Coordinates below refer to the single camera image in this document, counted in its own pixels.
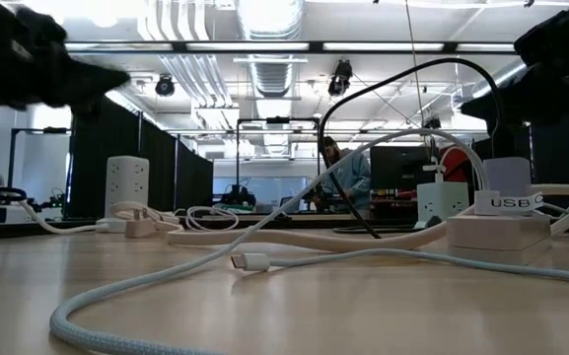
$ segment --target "red object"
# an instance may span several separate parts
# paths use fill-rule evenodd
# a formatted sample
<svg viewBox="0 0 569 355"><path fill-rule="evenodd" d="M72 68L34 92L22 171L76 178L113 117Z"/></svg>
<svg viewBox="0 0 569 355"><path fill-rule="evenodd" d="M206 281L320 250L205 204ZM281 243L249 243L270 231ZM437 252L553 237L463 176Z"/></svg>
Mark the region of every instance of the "red object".
<svg viewBox="0 0 569 355"><path fill-rule="evenodd" d="M441 150L440 157L444 156L444 153L452 147L453 146ZM446 167L444 181L467 182L467 176L463 173L462 169L462 164L467 160L468 156L463 151L453 149L443 163Z"/></svg>

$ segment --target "ceiling light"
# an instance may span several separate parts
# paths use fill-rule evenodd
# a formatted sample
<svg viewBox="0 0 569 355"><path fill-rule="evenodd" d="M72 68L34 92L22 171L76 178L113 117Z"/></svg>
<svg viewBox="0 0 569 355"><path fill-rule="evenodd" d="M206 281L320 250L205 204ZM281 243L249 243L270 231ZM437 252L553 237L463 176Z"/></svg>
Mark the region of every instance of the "ceiling light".
<svg viewBox="0 0 569 355"><path fill-rule="evenodd" d="M442 50L443 43L409 43L409 42L327 42L323 50L351 50L351 51L403 51L403 50Z"/></svg>
<svg viewBox="0 0 569 355"><path fill-rule="evenodd" d="M306 0L309 3L330 3L330 4L359 4L370 3L370 0ZM404 5L403 0L387 0L382 4L386 5ZM469 10L469 9L491 9L491 8L507 8L507 7L520 7L525 6L525 1L503 1L500 3L445 3L437 1L409 1L409 7L424 8L424 9L439 9L439 10ZM556 7L569 7L569 2L560 1L535 1L534 6L556 6Z"/></svg>
<svg viewBox="0 0 569 355"><path fill-rule="evenodd" d="M234 63L266 63L266 64L293 64L308 63L307 58L234 58Z"/></svg>
<svg viewBox="0 0 569 355"><path fill-rule="evenodd" d="M326 134L357 134L360 133L358 129L327 129Z"/></svg>
<svg viewBox="0 0 569 355"><path fill-rule="evenodd" d="M516 53L514 45L511 43L460 43L458 44L456 51L509 51L511 53Z"/></svg>
<svg viewBox="0 0 569 355"><path fill-rule="evenodd" d="M260 41L235 41L235 42L194 42L185 45L187 50L199 51L287 51L287 50L308 50L309 44L306 42L260 42Z"/></svg>
<svg viewBox="0 0 569 355"><path fill-rule="evenodd" d="M386 147L421 147L423 145L423 142L384 142L378 144L378 146Z"/></svg>
<svg viewBox="0 0 569 355"><path fill-rule="evenodd" d="M74 41L65 43L65 48L68 52L76 53L77 51L84 52L131 52L131 51L173 51L173 46L170 43L128 43L128 42L84 42Z"/></svg>
<svg viewBox="0 0 569 355"><path fill-rule="evenodd" d="M170 134L185 134L185 135L199 135L199 134L226 134L227 131L223 129L168 129Z"/></svg>
<svg viewBox="0 0 569 355"><path fill-rule="evenodd" d="M241 129L241 134L293 134L292 129Z"/></svg>

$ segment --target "ventilation duct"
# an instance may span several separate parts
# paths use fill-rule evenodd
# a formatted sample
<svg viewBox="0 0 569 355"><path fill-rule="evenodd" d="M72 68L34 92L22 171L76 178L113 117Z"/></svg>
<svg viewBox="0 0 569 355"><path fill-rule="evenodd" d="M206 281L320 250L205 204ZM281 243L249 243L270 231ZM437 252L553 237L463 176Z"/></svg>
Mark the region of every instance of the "ventilation duct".
<svg viewBox="0 0 569 355"><path fill-rule="evenodd" d="M300 39L304 15L304 0L239 0L237 14L241 37L246 40ZM264 58L291 59L292 55L252 55ZM252 63L249 72L255 95L264 98L282 98L289 93L297 73L296 64Z"/></svg>

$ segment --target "table surface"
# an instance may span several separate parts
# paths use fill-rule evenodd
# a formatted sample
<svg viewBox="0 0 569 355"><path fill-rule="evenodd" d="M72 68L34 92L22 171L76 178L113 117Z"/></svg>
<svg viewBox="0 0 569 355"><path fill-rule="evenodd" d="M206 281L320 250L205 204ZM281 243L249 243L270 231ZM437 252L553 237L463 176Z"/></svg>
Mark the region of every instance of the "table surface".
<svg viewBox="0 0 569 355"><path fill-rule="evenodd" d="M443 248L438 241L424 249ZM58 304L210 251L118 235L0 240L0 354L91 354L49 335ZM535 264L569 270L569 236L554 240ZM569 283L397 256L254 274L224 258L91 305L71 320L228 354L569 354Z"/></svg>

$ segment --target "power strip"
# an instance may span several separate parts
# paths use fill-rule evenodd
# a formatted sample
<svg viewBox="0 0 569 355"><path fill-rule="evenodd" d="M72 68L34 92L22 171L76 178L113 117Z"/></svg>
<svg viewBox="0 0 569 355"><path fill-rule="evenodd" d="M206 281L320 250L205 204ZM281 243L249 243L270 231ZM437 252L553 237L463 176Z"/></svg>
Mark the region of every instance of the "power strip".
<svg viewBox="0 0 569 355"><path fill-rule="evenodd" d="M124 233L126 221L116 218L110 207L123 201L148 205L147 159L120 156L107 159L107 187L105 192L105 217L97 224L108 224L108 233Z"/></svg>
<svg viewBox="0 0 569 355"><path fill-rule="evenodd" d="M468 185L465 182L431 182L417 186L418 223L425 228L427 221L437 216L443 221L458 215L470 205Z"/></svg>

